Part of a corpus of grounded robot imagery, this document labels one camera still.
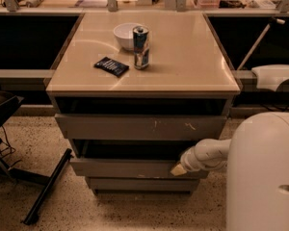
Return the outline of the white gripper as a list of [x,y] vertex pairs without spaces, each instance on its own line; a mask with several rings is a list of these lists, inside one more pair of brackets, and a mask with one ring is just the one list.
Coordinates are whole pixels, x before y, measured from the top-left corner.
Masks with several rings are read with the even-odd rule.
[[203,168],[203,164],[199,159],[200,149],[194,145],[189,147],[183,152],[180,157],[180,164],[176,164],[171,169],[173,176],[183,175],[187,172],[200,171]]

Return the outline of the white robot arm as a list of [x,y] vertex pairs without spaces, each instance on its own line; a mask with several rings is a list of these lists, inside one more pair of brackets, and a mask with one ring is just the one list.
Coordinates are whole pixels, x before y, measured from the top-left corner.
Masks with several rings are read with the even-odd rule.
[[222,167],[226,231],[289,231],[289,113],[253,115],[229,140],[199,141],[171,174]]

